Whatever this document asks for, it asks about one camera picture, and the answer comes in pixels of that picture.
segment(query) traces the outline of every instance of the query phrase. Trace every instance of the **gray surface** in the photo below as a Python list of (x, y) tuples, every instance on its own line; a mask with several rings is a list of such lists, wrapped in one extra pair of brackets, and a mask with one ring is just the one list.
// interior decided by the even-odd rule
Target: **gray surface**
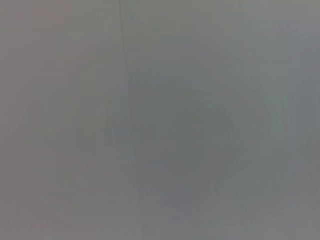
[(319, 239), (316, 1), (0, 3), (0, 238)]

